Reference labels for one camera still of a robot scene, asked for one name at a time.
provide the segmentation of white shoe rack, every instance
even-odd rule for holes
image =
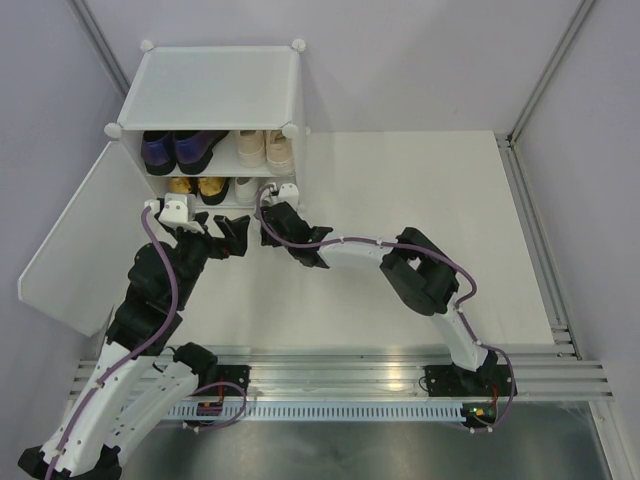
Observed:
[[[179,168],[166,178],[147,173],[140,157],[147,130],[282,130],[291,139],[295,174],[302,187],[307,130],[304,122],[300,53],[293,47],[155,47],[145,52],[116,123],[105,133],[121,141],[158,195],[168,189],[168,177],[188,176]],[[197,177],[258,177],[272,174],[267,164],[241,165],[233,133],[215,148],[207,168]],[[251,208],[238,205],[233,185],[216,206],[198,201],[200,208]]]

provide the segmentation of white cabinet door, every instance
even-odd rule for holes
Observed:
[[[156,195],[127,149],[107,144],[18,280],[20,300],[90,336],[122,299]]]

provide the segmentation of wall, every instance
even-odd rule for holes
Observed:
[[[144,39],[290,45],[300,37],[313,131],[506,133],[579,0],[87,3],[129,79]]]
[[[24,478],[19,454],[60,421],[86,339],[21,304],[16,281],[121,99],[64,0],[7,4],[0,64],[0,476]]]
[[[640,453],[640,3],[599,2],[521,140],[584,353]]]

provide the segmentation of yellow shoe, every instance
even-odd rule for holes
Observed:
[[[224,200],[229,191],[228,177],[200,177],[198,191],[202,201],[207,205],[218,205]]]
[[[169,191],[171,193],[196,193],[197,184],[193,177],[171,177],[169,179]]]

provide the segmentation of robotic arm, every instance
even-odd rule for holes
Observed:
[[[484,391],[495,376],[497,355],[472,338],[454,307],[459,283],[456,271],[434,260],[424,252],[385,246],[382,241],[360,238],[360,242],[345,242],[344,236],[330,227],[310,227],[295,210],[297,199],[291,184],[267,187],[261,198],[262,245],[281,247],[307,267],[356,267],[381,271],[402,302],[411,310],[430,317],[451,353],[452,372],[459,381],[455,390],[468,395]],[[272,232],[265,230],[266,224]],[[422,232],[407,227],[396,237],[398,244],[422,247],[423,250],[446,255]],[[291,244],[316,245],[296,248]]]
[[[487,389],[504,380],[495,351],[474,340],[455,308],[456,271],[426,236],[405,228],[393,243],[362,238],[358,243],[345,242],[332,228],[310,227],[302,220],[296,212],[297,198],[293,184],[279,188],[272,184],[261,191],[263,246],[284,246],[307,267],[381,271],[406,306],[435,322],[449,347],[453,364],[445,367],[444,378],[450,388],[441,396],[485,396]],[[208,259],[246,253],[248,216],[234,221],[214,217],[224,234],[218,238],[207,231],[208,214],[195,213],[193,195],[167,194],[145,206],[176,240],[175,247],[160,242],[158,248],[176,277],[178,311],[184,309]],[[189,343],[176,351],[155,384],[123,409],[133,387],[182,322],[176,313],[166,323],[171,317],[172,288],[152,244],[137,252],[128,278],[125,300],[107,330],[96,369],[72,411],[44,445],[25,450],[18,462],[33,478],[119,479],[131,452],[171,407],[220,379],[217,357]]]
[[[160,247],[176,277],[178,311],[184,309],[208,259],[244,256],[247,250],[249,216],[234,221],[214,217],[224,234],[216,238],[205,226],[208,214],[195,214],[192,195],[168,194],[145,206],[176,240],[175,247],[164,242]],[[18,465],[33,478],[117,480],[131,452],[176,403],[220,378],[217,357],[189,343],[176,351],[155,384],[123,410],[133,387],[182,322],[176,313],[165,325],[172,290],[167,269],[152,244],[138,250],[128,278],[125,300],[72,411],[44,445],[27,449],[20,457]],[[122,363],[163,328],[153,343]],[[105,372],[111,372],[106,379]]]

